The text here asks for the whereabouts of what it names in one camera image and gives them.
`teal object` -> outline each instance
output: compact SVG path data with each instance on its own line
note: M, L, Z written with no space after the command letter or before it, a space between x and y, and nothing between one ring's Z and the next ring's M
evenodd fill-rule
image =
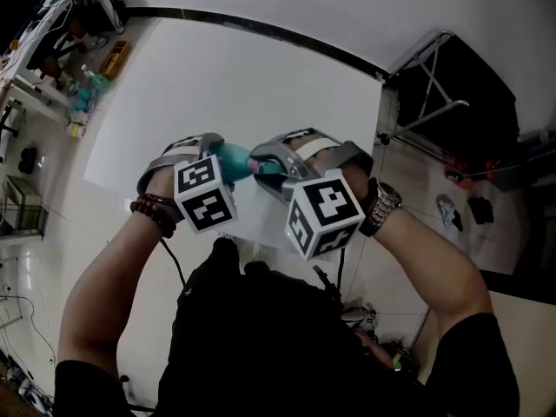
M211 149L210 153L218 158L222 177L228 184L233 184L255 174L272 175L284 171L279 163L259 162L252 159L249 150L234 143L225 142Z
M87 65L83 65L81 69L83 70L85 76L90 79L90 84L93 89L96 89L99 93L106 93L112 87L112 83L110 83L106 77L93 72L93 70Z
M88 107L89 103L87 101L84 101L83 99L77 99L73 105L73 109L75 111L87 111Z
M89 101L93 96L90 89L80 89L78 92L79 98L84 101Z

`wristwatch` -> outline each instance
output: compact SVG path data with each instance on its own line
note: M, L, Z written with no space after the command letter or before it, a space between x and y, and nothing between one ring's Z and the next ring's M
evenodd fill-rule
M376 202L367 206L367 217L359 228L365 236L373 236L392 210L402 206L401 195L384 182L369 182L369 195L373 195Z

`bottle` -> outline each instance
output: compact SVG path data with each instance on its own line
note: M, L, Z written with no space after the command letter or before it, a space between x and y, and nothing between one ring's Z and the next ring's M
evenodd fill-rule
M83 70L85 76L90 79L91 86L99 93L105 93L110 89L111 83L106 79L106 77L93 72L93 70L87 65L83 65L81 69Z

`silver watch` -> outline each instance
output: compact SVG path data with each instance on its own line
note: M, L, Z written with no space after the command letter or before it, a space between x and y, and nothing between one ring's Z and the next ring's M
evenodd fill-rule
M367 213L367 218L360 227L365 236L374 235L392 210L402 206L400 194L384 182L376 183L377 200L373 209Z

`white board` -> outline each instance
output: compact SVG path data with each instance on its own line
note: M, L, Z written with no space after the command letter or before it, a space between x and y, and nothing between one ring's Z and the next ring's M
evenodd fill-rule
M171 142L214 131L248 149L314 127L373 150L381 84L313 51L220 25L164 19L118 83L85 179L134 199ZM253 178L236 184L231 235L291 249L287 209Z

